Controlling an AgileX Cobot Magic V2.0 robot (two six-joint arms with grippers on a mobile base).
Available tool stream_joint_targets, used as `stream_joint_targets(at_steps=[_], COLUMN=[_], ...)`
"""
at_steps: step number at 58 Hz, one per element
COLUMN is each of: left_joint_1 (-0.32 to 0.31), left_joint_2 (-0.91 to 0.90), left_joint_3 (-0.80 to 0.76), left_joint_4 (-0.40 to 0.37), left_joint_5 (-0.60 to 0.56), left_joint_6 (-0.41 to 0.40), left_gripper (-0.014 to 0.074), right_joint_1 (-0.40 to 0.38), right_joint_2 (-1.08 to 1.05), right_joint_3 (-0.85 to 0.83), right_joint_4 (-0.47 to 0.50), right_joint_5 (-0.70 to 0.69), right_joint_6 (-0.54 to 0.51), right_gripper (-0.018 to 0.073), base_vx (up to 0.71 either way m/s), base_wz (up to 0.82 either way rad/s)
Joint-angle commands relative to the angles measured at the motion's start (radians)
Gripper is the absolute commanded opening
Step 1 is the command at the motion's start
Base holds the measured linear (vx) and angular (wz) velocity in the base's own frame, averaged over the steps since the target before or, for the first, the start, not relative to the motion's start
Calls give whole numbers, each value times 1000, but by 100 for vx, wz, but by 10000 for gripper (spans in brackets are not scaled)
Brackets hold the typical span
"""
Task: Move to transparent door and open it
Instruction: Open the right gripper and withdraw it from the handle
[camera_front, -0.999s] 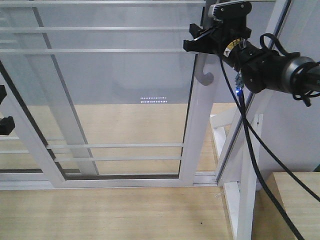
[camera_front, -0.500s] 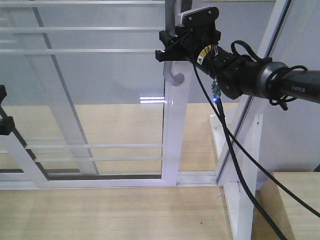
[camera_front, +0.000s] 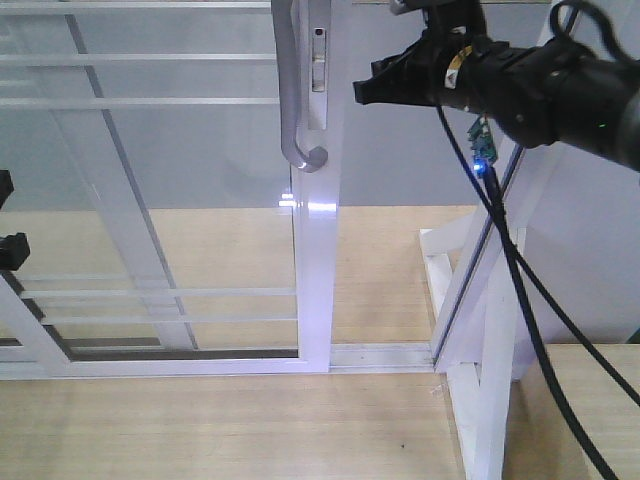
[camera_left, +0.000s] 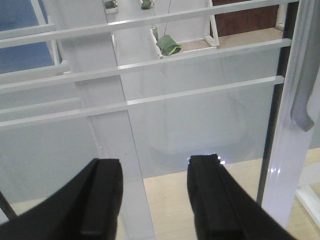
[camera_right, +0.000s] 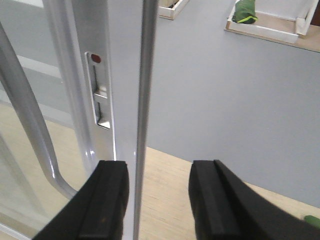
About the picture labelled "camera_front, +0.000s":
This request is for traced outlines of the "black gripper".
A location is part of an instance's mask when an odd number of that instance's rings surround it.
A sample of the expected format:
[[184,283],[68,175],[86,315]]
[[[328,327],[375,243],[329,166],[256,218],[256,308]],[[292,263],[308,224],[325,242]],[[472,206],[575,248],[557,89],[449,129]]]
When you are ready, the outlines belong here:
[[402,53],[371,63],[371,77],[353,83],[361,105],[482,108],[479,64],[510,47],[487,33],[478,1],[392,1],[395,14],[421,11],[425,29]]

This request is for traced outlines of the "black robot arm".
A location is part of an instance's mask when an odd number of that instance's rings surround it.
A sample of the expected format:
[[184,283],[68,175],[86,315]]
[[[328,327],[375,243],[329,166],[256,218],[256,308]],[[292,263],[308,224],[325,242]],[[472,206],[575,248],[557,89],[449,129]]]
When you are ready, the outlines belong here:
[[[590,16],[610,54],[603,60],[562,28],[569,6]],[[354,84],[357,103],[436,107],[493,118],[525,148],[572,145],[639,168],[639,62],[619,45],[605,13],[587,1],[550,12],[551,39],[516,48],[488,36],[477,1],[393,1],[396,14],[420,10],[426,28],[404,52],[372,63]]]

